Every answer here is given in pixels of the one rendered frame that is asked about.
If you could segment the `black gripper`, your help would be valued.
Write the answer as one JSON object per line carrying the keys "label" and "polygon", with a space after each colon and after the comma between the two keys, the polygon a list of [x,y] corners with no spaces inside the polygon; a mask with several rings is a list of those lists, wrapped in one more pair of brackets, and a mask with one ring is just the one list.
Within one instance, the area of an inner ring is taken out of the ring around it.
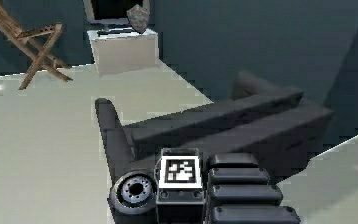
{"label": "black gripper", "polygon": [[157,186],[152,172],[133,170],[110,188],[108,204],[115,224],[157,224]]}

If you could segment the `white stand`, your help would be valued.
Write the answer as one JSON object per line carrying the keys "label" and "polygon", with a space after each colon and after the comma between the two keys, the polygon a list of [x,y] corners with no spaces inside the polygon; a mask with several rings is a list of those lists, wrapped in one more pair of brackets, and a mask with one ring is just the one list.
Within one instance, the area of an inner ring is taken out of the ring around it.
{"label": "white stand", "polygon": [[155,67],[159,61],[158,33],[147,29],[120,35],[98,36],[88,30],[94,64],[100,75],[117,74]]}

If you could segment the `dark grey sofa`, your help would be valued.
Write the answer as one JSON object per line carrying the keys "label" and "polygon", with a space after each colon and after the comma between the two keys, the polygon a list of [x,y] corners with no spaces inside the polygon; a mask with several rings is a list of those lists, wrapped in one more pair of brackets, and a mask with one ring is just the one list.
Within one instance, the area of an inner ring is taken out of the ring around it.
{"label": "dark grey sofa", "polygon": [[322,152],[320,140],[333,111],[293,87],[276,86],[247,71],[238,73],[225,101],[122,125],[113,103],[95,100],[110,177],[151,169],[163,148],[197,148],[214,154],[248,152],[273,183],[303,171]]}

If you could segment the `black remote control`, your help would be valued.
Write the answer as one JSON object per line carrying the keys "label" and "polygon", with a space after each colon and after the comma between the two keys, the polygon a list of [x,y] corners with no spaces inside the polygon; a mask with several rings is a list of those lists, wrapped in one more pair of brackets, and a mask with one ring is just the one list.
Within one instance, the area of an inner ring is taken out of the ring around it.
{"label": "black remote control", "polygon": [[108,30],[99,30],[97,31],[98,36],[103,35],[120,35],[120,34],[126,34],[126,33],[132,33],[134,30],[132,28],[126,28],[126,29],[108,29]]}

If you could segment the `wooden folding chair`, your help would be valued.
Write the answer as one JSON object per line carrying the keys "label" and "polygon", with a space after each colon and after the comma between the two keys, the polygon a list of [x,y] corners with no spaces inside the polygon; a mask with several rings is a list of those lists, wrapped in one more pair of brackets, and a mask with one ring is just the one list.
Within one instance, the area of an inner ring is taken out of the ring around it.
{"label": "wooden folding chair", "polygon": [[59,68],[70,69],[71,65],[51,52],[62,31],[62,23],[25,30],[0,3],[0,32],[32,60],[31,65],[25,72],[25,78],[19,86],[19,90],[26,89],[36,73],[41,69],[45,69],[65,82],[72,81],[71,77],[59,71]]}

